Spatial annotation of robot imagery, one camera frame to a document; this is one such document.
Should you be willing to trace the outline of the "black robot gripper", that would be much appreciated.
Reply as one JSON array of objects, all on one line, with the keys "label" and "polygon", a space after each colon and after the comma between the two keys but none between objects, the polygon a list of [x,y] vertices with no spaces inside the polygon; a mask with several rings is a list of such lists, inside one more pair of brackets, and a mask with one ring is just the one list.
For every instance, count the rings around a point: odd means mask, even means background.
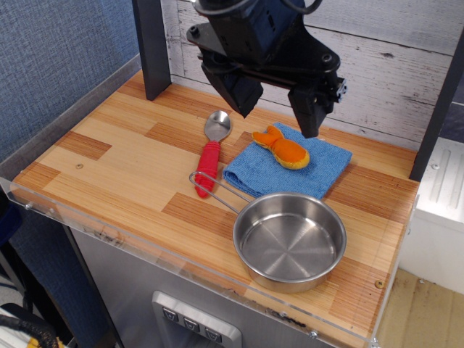
[{"label": "black robot gripper", "polygon": [[264,83],[289,90],[305,138],[319,134],[327,114],[346,92],[338,77],[339,56],[311,36],[300,14],[209,14],[191,26],[188,41],[199,47],[210,85],[246,117]]}]

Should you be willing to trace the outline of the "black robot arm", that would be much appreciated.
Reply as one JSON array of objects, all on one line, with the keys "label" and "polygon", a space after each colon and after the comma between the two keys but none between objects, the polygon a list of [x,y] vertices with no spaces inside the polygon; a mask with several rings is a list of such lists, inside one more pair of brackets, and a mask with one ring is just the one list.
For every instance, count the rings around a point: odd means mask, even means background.
[{"label": "black robot arm", "polygon": [[192,25],[187,40],[199,47],[202,70],[230,107],[246,117],[263,84],[288,90],[305,138],[314,138],[347,91],[337,75],[339,56],[310,35],[305,15],[319,1],[194,1],[206,23]]}]

